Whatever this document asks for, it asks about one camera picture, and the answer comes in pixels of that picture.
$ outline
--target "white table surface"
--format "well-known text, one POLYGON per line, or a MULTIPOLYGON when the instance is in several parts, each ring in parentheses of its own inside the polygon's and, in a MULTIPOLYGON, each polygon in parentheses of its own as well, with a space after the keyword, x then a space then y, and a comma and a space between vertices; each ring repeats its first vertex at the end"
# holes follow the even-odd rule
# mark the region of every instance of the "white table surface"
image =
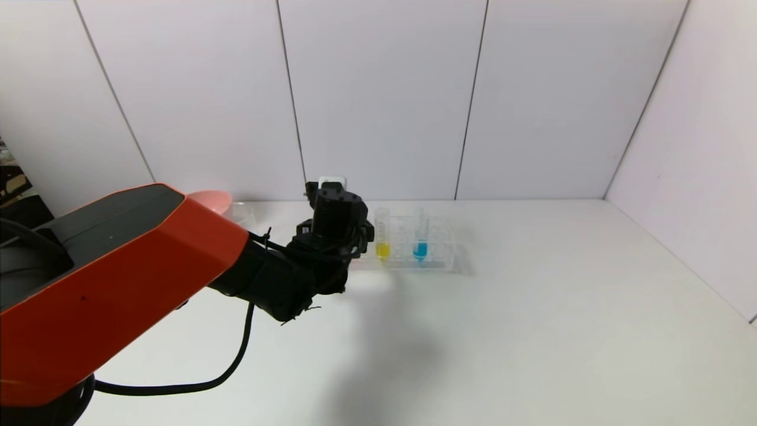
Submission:
MULTIPOLYGON (((258 310, 221 387, 95 393, 82 426, 757 424, 757 330, 609 203, 374 202, 452 219, 456 274, 350 273, 284 327, 258 310)), ((304 202, 256 204, 286 243, 304 202)), ((97 372, 205 381, 245 303, 205 289, 97 372)))

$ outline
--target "white wall panel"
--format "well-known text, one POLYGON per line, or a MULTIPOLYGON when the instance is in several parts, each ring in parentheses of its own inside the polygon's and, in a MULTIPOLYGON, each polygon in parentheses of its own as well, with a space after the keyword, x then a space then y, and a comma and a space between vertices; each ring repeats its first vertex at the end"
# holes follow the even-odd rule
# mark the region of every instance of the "white wall panel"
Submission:
POLYGON ((691 2, 607 199, 757 315, 757 2, 691 2))
POLYGON ((452 199, 485 0, 280 2, 305 171, 452 199))
POLYGON ((276 0, 79 0, 155 178, 237 199, 304 191, 276 0))
POLYGON ((490 0, 458 198, 601 198, 686 0, 490 0))
POLYGON ((0 134, 55 215, 152 182, 71 1, 0 2, 0 134))

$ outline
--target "test tube rack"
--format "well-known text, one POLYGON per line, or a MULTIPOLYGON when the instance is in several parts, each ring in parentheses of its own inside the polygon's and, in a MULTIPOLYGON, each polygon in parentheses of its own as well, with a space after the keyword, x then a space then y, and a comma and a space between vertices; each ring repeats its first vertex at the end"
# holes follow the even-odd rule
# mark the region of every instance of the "test tube rack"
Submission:
POLYGON ((423 260, 418 260, 413 255, 413 246, 417 243, 416 217, 389 216, 389 256, 379 258, 375 243, 369 243, 368 252, 354 259, 350 269, 451 272, 455 242, 450 221, 444 216, 429 216, 428 220, 428 252, 423 260))

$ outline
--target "clear plastic container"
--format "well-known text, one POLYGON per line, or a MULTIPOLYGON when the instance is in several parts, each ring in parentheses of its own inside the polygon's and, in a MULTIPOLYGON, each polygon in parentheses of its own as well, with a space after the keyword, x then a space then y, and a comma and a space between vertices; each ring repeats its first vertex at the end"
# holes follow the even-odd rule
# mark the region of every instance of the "clear plastic container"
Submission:
POLYGON ((229 210, 231 211, 231 217, 228 218, 230 221, 248 231, 255 232, 257 222, 255 221, 255 214, 252 209, 252 202, 234 201, 229 210))
MULTIPOLYGON (((381 220, 376 210, 376 219, 381 220)), ((379 256, 379 228, 376 238, 368 245, 368 252, 350 264, 350 270, 393 269, 399 271, 440 271, 451 272, 454 264, 455 241, 450 221, 442 216, 388 216, 386 241, 390 248, 388 255, 379 256), (425 244, 425 255, 419 250, 419 244, 425 244)))

